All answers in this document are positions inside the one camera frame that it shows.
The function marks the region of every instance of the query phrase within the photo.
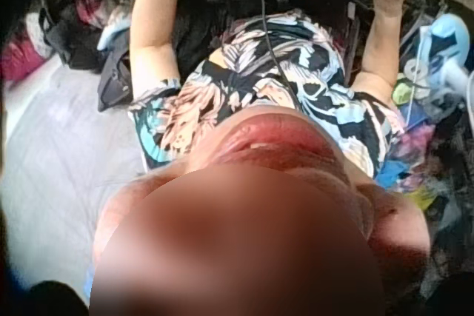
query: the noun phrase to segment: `black bag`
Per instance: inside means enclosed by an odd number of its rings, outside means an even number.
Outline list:
[[[104,58],[96,49],[101,31],[81,22],[76,0],[41,0],[39,25],[49,44],[73,70],[100,70]]]
[[[113,39],[112,50],[105,62],[97,89],[99,112],[129,104],[133,100],[129,46],[129,30],[122,31]]]

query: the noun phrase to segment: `black wire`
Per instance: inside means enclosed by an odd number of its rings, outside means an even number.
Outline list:
[[[270,51],[270,56],[272,57],[272,60],[275,62],[276,67],[278,68],[278,71],[280,72],[281,78],[283,79],[284,83],[287,85],[288,90],[290,92],[290,96],[295,102],[296,107],[301,109],[299,100],[296,97],[295,93],[293,92],[293,89],[291,88],[290,81],[288,81],[287,76],[284,74],[283,69],[281,68],[278,60],[276,59],[275,52],[273,52],[272,43],[270,42],[270,36],[268,35],[265,0],[261,0],[261,22],[264,25],[265,38],[267,40],[267,46],[268,46],[268,50]]]

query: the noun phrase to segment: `skin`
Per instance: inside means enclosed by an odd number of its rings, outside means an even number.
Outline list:
[[[355,91],[369,93],[387,105],[391,105],[390,96],[398,72],[403,1],[374,0],[375,18],[367,40],[363,68],[353,85]],[[170,44],[175,14],[176,0],[136,0],[130,55],[134,95],[137,98],[159,86],[161,80],[179,77]],[[296,162],[296,168],[291,166],[290,158],[285,165],[278,159],[278,154],[271,150],[263,150],[256,155],[238,155],[225,162],[216,160],[216,147],[226,143],[230,132],[249,118],[259,115],[289,115],[301,120],[303,125],[315,127],[334,155],[332,168],[328,169],[323,161],[319,164],[317,160],[311,164]],[[174,179],[212,169],[222,163],[240,167],[266,167],[286,173],[300,180],[301,184],[317,188],[317,193],[311,193],[314,200],[336,202],[338,208],[355,223],[353,228],[364,236],[367,246],[371,248],[388,301],[406,292],[407,286],[421,276],[430,253],[430,239],[419,208],[407,199],[377,187],[344,157],[336,142],[308,117],[295,110],[265,106],[248,108],[229,117],[189,155],[123,188],[109,202],[99,219],[94,244],[96,265],[113,232],[149,194]]]

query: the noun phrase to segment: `floral print fabric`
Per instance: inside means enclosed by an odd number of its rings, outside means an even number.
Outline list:
[[[375,177],[401,130],[396,114],[372,96],[343,87],[343,64],[332,39],[301,11],[269,16],[267,23],[290,85],[272,60],[261,17],[237,21],[219,61],[203,61],[183,86],[177,78],[162,81],[130,106],[148,167],[186,155],[225,118],[265,104],[302,111],[348,159]]]

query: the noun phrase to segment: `floral dress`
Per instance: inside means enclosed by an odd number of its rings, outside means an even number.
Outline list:
[[[184,85],[179,78],[163,80],[130,106],[147,167],[188,154],[232,114],[264,104],[308,115],[374,178],[401,131],[398,116],[371,95],[343,86],[344,68],[332,39],[300,10],[269,16],[267,23],[289,85],[270,55],[261,17],[237,21],[222,48]]]

